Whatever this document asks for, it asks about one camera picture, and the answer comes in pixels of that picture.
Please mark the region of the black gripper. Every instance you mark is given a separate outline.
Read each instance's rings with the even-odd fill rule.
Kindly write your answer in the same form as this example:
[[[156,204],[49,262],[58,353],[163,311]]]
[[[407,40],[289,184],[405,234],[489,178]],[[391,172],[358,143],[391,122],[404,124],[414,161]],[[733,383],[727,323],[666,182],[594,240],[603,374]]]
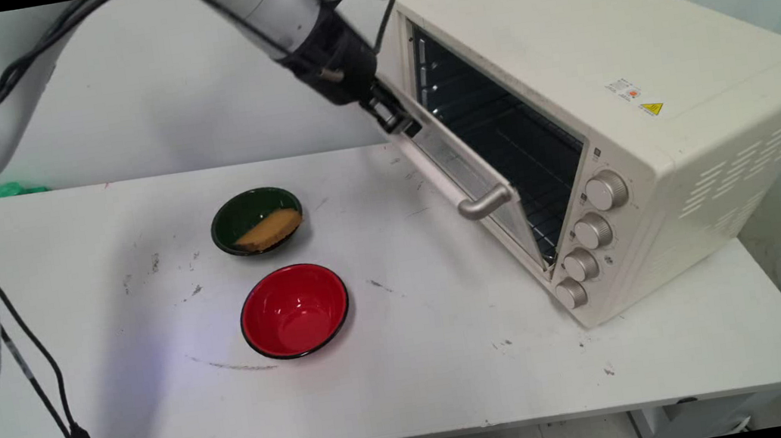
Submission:
[[[317,15],[297,50],[277,63],[336,106],[359,103],[386,135],[414,138],[422,124],[388,81],[375,81],[378,60],[370,45],[336,11]]]

